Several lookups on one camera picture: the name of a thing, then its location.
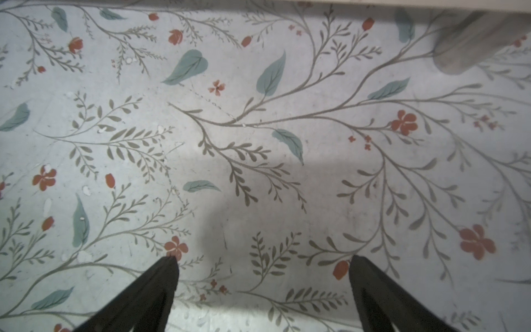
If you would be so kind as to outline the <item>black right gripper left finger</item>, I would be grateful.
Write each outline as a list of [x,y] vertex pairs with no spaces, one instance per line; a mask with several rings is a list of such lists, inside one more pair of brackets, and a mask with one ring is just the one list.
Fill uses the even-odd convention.
[[76,331],[164,331],[178,286],[174,257],[162,257]]

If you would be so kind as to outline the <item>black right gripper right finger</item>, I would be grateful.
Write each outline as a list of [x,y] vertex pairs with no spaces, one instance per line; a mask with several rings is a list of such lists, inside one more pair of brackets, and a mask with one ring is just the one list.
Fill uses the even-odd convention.
[[455,331],[366,257],[354,255],[349,282],[364,331]]

